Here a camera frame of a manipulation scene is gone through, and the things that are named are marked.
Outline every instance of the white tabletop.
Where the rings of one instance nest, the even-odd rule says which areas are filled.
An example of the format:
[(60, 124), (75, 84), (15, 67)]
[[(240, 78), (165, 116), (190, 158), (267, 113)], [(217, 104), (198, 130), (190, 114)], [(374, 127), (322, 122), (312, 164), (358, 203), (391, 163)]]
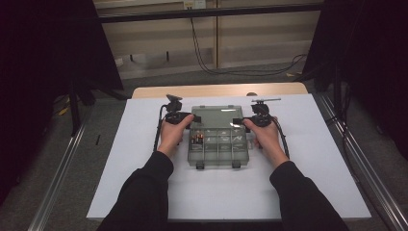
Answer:
[[(342, 218), (370, 218), (370, 212), (344, 163), (338, 147), (311, 94), (273, 95), (266, 102), (278, 116), (291, 153), (304, 175), (326, 195)], [(183, 112), (192, 106), (241, 105), (252, 116), (251, 99), (241, 97), (184, 98)], [(129, 175), (143, 167), (151, 155), (159, 109), (163, 98), (130, 99), (120, 122), (111, 154), (87, 218), (103, 219), (114, 206)], [(187, 161), (189, 131), (172, 159), (174, 172), (168, 180), (168, 219), (180, 221), (280, 219), (279, 198), (268, 178), (273, 172), (261, 151), (249, 150), (249, 163), (241, 169), (206, 167), (196, 170)]]

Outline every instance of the person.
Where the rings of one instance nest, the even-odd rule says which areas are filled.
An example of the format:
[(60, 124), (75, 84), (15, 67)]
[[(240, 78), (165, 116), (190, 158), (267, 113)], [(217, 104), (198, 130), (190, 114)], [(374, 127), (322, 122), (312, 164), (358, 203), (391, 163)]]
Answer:
[[(144, 167), (125, 181), (112, 210), (97, 230), (166, 230), (168, 213), (168, 178), (173, 171), (170, 161), (181, 141), (183, 131), (193, 120), (187, 116), (179, 124), (163, 122), (161, 143)], [(257, 127), (249, 119), (244, 125), (255, 134), (255, 144), (263, 147), (273, 165), (269, 177), (280, 200), (285, 230), (348, 230), (344, 221), (313, 181), (300, 172), (279, 144), (278, 131), (271, 123)]]

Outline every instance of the black sleeve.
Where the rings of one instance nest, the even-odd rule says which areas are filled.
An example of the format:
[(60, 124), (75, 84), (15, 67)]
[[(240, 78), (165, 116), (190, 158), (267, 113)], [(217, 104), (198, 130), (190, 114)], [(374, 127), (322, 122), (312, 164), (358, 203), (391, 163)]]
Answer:
[(116, 204), (97, 230), (164, 230), (168, 213), (168, 177), (173, 163), (153, 152), (143, 168), (123, 184)]
[(348, 230), (315, 183), (293, 162), (280, 165), (269, 180), (279, 194), (285, 230)]

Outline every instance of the metal rail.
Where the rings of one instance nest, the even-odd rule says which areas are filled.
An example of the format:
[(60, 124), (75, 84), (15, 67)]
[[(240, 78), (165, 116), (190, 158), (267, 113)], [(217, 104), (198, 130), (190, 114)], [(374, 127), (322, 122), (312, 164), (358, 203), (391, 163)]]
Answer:
[(99, 17), (89, 18), (69, 18), (63, 19), (65, 22), (86, 23), (116, 23), (116, 22), (130, 22), (130, 21), (149, 21), (149, 20), (164, 20), (177, 18), (193, 18), (193, 17), (207, 17), (207, 16), (231, 16), (231, 15), (245, 15), (245, 14), (259, 14), (259, 13), (296, 13), (296, 12), (314, 12), (325, 9), (338, 9), (339, 7), (349, 7), (351, 2), (345, 1), (343, 3), (311, 3), (311, 4), (292, 4), (292, 5), (275, 5), (264, 7), (250, 7), (250, 8), (213, 8), (200, 10), (182, 10), (171, 12), (158, 13), (127, 13), (127, 14), (105, 14)]
[[(320, 99), (327, 113), (329, 113), (330, 116), (334, 116), (334, 106), (328, 96), (321, 96)], [(366, 157), (366, 154), (364, 154), (363, 150), (358, 145), (351, 132), (347, 129), (345, 129), (344, 131), (344, 124), (338, 119), (335, 119), (335, 124), (339, 133), (342, 136), (345, 136), (346, 146), (350, 150), (354, 160), (369, 182), (372, 190), (374, 191), (382, 207), (386, 211), (395, 229), (398, 231), (408, 230), (407, 217), (404, 215), (399, 205), (396, 203), (394, 197), (391, 195), (390, 191), (387, 189), (380, 177), (375, 172), (374, 168), (371, 166), (370, 161)]]
[(28, 228), (29, 231), (40, 231), (45, 228), (45, 224), (47, 223), (51, 211), (54, 207), (55, 201), (57, 200), (58, 193), (60, 192), (60, 188), (65, 179), (69, 165), (72, 162), (72, 158), (81, 141), (82, 135), (84, 134), (85, 126), (90, 118), (92, 109), (93, 106), (86, 110), (84, 121), (81, 127), (79, 128), (76, 135), (69, 141), (68, 147), (66, 148), (60, 165), (58, 166), (57, 172), (55, 173), (54, 178), (47, 190), (47, 193), (42, 199), (36, 215), (34, 216), (30, 227)]

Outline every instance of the clear plastic box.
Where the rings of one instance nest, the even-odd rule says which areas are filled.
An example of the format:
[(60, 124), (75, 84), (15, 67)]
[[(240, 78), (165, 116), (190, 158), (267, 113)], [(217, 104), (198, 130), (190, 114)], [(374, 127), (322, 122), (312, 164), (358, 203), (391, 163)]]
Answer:
[(188, 157), (191, 166), (240, 168), (248, 164), (245, 128), (232, 124), (233, 118), (242, 118), (241, 106), (196, 106), (191, 112), (201, 116), (201, 123), (191, 124)]

